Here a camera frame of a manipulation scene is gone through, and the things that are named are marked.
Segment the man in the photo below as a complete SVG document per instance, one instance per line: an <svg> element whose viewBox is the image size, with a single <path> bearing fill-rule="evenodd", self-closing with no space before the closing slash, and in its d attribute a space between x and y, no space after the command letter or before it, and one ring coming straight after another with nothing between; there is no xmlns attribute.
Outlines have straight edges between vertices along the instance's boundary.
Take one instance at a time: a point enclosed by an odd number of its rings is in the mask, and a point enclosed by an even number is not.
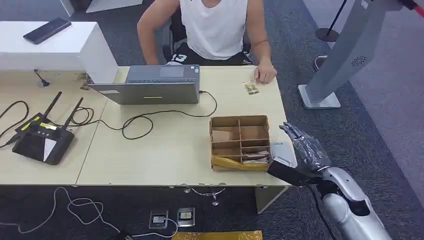
<svg viewBox="0 0 424 240"><path fill-rule="evenodd" d="M187 33L168 64L252 65L243 53L245 29L258 60L254 71L260 83L271 82L277 71L265 30L263 0L155 0L137 24L138 38L147 64L159 64L154 30L178 9Z"/></svg>

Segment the black shorts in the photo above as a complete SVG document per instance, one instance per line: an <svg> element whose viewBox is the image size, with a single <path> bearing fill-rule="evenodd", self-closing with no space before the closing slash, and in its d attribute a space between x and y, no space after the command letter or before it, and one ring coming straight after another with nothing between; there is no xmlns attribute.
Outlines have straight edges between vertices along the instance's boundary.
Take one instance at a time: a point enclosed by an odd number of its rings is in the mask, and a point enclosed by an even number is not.
<svg viewBox="0 0 424 240"><path fill-rule="evenodd" d="M200 66L243 66L253 65L252 60L244 53L239 52L236 55L228 58L227 60L210 60L201 57L193 51L187 43L183 42L181 46L175 51L169 65L200 65Z"/></svg>

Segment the laptop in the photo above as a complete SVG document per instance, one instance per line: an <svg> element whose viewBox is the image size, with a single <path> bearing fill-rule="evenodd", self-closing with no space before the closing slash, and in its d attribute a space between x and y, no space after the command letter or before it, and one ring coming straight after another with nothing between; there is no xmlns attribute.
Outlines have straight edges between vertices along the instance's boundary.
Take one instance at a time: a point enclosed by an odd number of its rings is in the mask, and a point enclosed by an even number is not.
<svg viewBox="0 0 424 240"><path fill-rule="evenodd" d="M121 105L198 104L199 65L132 65L125 83L89 86Z"/></svg>

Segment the yellow mat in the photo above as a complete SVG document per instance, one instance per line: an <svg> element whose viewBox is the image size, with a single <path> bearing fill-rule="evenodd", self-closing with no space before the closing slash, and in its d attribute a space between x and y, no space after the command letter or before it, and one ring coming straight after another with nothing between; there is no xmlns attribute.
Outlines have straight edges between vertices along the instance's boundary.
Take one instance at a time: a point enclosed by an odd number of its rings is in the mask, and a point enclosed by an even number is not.
<svg viewBox="0 0 424 240"><path fill-rule="evenodd" d="M262 240L262 231L178 232L172 240Z"/></svg>

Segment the robotic arm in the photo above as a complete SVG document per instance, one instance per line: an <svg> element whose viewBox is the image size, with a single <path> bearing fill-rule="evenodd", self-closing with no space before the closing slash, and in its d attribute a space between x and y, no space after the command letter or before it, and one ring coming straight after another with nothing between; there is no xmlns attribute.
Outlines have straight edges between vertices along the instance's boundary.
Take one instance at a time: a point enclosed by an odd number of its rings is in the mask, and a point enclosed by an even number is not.
<svg viewBox="0 0 424 240"><path fill-rule="evenodd" d="M316 185L325 210L346 240L391 240L367 195L345 170L331 166L320 142L290 123L280 128L301 159L297 166L287 164L276 154L279 145L273 145L268 173L297 187Z"/></svg>

